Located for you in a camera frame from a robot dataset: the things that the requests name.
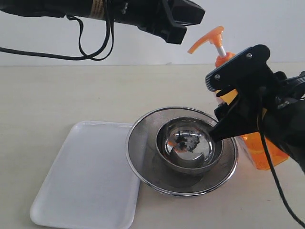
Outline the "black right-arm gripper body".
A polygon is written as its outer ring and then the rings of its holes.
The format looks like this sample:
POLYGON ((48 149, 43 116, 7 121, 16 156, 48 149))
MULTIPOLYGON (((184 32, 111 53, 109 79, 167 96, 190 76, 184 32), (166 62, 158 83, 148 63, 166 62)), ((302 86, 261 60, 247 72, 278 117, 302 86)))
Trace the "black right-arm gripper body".
POLYGON ((253 112, 243 135, 263 132, 277 148, 305 168, 305 73, 255 72, 241 80, 241 98, 253 112))

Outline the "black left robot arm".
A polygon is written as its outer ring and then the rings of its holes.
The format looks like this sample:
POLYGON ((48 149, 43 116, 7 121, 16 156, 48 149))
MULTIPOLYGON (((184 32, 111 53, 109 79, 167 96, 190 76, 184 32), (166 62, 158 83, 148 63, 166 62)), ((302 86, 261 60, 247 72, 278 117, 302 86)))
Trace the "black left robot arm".
POLYGON ((79 16, 138 27, 181 44, 187 26, 202 22, 205 10, 191 0, 2 0, 0 10, 22 17, 79 16))

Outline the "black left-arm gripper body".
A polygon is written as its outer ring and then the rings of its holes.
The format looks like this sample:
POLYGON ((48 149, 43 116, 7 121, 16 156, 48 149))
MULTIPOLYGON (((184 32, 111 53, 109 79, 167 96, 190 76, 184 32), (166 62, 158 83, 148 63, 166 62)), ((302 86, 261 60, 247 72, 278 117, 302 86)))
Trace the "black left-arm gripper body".
POLYGON ((187 28, 174 21, 165 0, 109 0, 107 5, 116 23, 136 26, 171 44, 184 39, 187 28))

